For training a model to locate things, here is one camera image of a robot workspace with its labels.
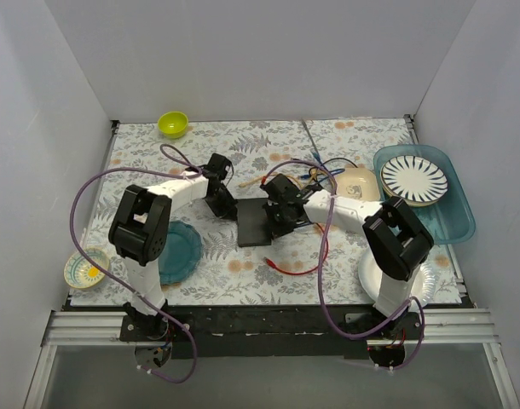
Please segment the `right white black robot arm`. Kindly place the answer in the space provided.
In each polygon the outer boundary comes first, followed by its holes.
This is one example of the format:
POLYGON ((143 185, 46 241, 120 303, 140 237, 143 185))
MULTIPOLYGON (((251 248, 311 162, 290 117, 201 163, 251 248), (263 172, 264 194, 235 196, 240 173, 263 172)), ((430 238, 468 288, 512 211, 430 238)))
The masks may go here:
POLYGON ((392 338, 402 331, 402 315, 414 304, 419 310, 419 325, 425 327, 420 300, 411 294, 420 265, 434 245, 433 238, 404 199, 392 197, 384 202, 361 201, 341 197, 336 188, 310 190, 298 188, 283 175, 272 180, 264 176, 260 188, 268 195, 266 207, 273 231, 286 233, 295 221, 305 216, 312 223, 324 223, 317 265, 317 291, 322 313, 328 325, 341 337, 358 340, 377 333, 392 338), (381 283, 374 308, 373 328, 348 333, 332 320, 323 294, 323 265, 331 225, 362 233, 373 259, 381 271, 381 283))

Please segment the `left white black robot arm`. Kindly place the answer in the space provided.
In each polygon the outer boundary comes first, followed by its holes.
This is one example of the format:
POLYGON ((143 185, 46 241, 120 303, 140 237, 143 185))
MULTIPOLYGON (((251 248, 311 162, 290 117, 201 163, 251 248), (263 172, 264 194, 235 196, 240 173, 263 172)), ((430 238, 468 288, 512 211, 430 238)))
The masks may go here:
POLYGON ((158 341, 169 329, 169 321, 161 314, 167 301, 158 258, 165 248, 170 213, 203 199, 214 216, 236 221, 237 200, 223 183, 233 172, 232 162, 214 153, 207 164, 190 166, 169 181, 151 187, 130 185, 124 190, 108 239, 124 259, 133 288, 132 301, 124 305, 124 310, 147 339, 158 341))

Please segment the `black network switch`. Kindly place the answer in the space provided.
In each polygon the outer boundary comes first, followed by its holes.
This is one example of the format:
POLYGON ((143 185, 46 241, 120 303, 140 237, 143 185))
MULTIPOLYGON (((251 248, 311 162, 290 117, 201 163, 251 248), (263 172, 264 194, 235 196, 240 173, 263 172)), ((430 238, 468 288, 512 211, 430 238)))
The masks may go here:
POLYGON ((240 199, 237 203, 237 244, 241 248, 269 246, 272 236, 263 208, 266 198, 240 199))

